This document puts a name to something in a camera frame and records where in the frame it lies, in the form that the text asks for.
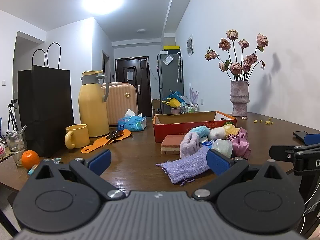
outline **rose bouquet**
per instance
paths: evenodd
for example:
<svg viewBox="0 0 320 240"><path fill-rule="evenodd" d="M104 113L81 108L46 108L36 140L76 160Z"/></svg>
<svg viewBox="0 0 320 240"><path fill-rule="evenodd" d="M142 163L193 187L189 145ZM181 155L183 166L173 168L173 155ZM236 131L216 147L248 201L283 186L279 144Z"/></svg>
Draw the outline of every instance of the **rose bouquet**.
<svg viewBox="0 0 320 240"><path fill-rule="evenodd" d="M228 59L226 61L222 61L219 58L219 55L212 49L208 49L207 53L205 54L205 59L206 60L212 60L212 59L219 59L221 62L219 63L219 68L221 69L222 72L226 72L232 80L231 76L229 75L228 71L233 75L234 81L248 81L252 71L254 70L255 66L257 66L261 62L261 68L264 69L265 63L260 60L258 61L257 57L257 50L263 52L263 48L265 46L268 46L268 40L267 37L262 35L261 33L258 34L257 36L257 47L255 49L255 52L246 55L243 57L243 50L249 47L249 42L246 40L239 40L238 44L242 50L241 52L241 61L240 63L238 62L237 59L237 54L235 50L235 41L238 39L238 32L236 30L229 30L226 32L227 38L232 41L233 44L233 51L235 54L235 59L233 63L231 63L231 56L229 50L232 48L231 43L227 39L221 39L219 43L219 48L221 48L224 51L228 52Z"/></svg>

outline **yellow box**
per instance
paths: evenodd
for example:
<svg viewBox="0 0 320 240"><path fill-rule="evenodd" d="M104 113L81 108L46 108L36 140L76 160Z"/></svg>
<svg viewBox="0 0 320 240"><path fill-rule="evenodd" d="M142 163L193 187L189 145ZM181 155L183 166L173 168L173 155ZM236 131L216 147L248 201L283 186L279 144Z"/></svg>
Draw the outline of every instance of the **yellow box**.
<svg viewBox="0 0 320 240"><path fill-rule="evenodd" d="M180 46L177 46L177 45L167 45L167 46L163 46L163 49L180 49Z"/></svg>

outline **yellow thermos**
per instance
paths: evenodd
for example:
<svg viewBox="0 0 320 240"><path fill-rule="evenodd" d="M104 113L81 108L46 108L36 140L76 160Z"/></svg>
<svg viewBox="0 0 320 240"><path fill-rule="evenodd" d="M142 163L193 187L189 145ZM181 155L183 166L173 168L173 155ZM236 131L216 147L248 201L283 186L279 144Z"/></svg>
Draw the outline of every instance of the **yellow thermos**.
<svg viewBox="0 0 320 240"><path fill-rule="evenodd" d="M82 86L79 93L79 112L82 124L88 126L89 137L98 137L109 133L106 101L109 84L103 71L85 71L82 73ZM104 94L99 79L104 78L106 93Z"/></svg>

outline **glass cup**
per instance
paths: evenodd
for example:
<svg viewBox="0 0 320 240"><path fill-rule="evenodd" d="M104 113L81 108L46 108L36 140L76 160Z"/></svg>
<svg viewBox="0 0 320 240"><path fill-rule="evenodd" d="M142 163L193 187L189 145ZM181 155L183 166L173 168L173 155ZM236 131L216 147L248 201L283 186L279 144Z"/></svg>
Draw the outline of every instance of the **glass cup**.
<svg viewBox="0 0 320 240"><path fill-rule="evenodd" d="M10 132L4 136L7 146L17 166L22 166L21 157L27 149L25 133L21 131Z"/></svg>

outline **paper notice on door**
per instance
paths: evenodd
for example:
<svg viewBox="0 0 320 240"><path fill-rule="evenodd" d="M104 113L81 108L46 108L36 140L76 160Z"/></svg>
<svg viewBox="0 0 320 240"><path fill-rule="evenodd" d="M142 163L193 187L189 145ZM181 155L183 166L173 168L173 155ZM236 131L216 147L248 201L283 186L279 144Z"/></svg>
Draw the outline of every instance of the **paper notice on door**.
<svg viewBox="0 0 320 240"><path fill-rule="evenodd" d="M133 72L131 72L131 71L128 71L127 72L127 80L129 81L129 80L133 80Z"/></svg>
<svg viewBox="0 0 320 240"><path fill-rule="evenodd" d="M169 65L172 60L173 60L173 57L171 57L170 55L168 55L168 56L163 60L163 62L164 62L166 65Z"/></svg>

